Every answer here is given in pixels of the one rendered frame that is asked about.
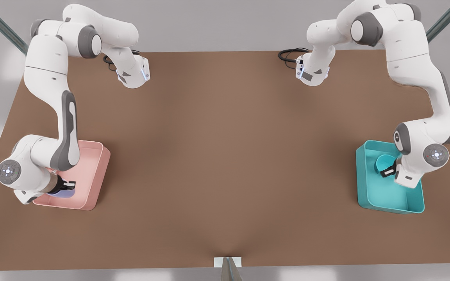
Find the teal cup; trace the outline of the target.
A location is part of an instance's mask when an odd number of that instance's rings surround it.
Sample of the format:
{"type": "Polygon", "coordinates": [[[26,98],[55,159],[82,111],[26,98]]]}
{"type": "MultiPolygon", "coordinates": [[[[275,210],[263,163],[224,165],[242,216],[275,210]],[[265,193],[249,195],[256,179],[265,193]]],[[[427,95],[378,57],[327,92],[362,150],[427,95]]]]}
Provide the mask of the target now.
{"type": "Polygon", "coordinates": [[[396,157],[394,157],[393,155],[386,155],[386,154],[380,155],[375,160],[375,164],[374,164],[375,172],[380,174],[382,171],[385,171],[385,170],[389,169],[390,167],[393,167],[393,165],[395,163],[395,159],[396,159],[396,157]]]}

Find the teal plastic box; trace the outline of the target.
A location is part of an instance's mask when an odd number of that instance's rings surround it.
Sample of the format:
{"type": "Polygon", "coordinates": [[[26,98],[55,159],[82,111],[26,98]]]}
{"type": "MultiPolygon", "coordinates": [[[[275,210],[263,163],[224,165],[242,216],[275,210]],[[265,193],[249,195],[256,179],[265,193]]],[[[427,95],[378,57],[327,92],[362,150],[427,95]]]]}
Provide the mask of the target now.
{"type": "Polygon", "coordinates": [[[418,183],[411,189],[394,182],[394,177],[383,178],[375,172],[375,160],[380,155],[400,155],[390,142],[367,140],[356,150],[357,196],[361,207],[407,215],[425,210],[423,187],[418,183]]]}

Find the silver frame post with foot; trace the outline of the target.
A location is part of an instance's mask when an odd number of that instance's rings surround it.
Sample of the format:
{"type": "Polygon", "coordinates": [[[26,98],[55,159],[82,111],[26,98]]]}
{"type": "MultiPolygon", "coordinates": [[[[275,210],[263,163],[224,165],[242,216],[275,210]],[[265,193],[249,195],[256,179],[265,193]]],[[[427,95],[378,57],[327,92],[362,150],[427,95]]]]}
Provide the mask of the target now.
{"type": "Polygon", "coordinates": [[[239,267],[242,267],[241,257],[214,257],[214,267],[220,267],[220,281],[243,281],[239,267]]]}

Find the pink plastic box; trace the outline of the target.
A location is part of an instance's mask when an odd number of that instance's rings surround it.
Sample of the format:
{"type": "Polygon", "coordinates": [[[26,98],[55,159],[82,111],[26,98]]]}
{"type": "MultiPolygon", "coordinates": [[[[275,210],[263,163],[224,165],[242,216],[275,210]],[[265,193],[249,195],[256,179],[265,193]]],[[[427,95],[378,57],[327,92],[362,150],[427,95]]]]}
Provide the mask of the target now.
{"type": "Polygon", "coordinates": [[[77,165],[57,173],[65,180],[76,182],[75,194],[66,199],[44,194],[33,201],[35,205],[85,211],[95,207],[111,152],[102,143],[87,140],[79,140],[79,148],[77,165]]]}

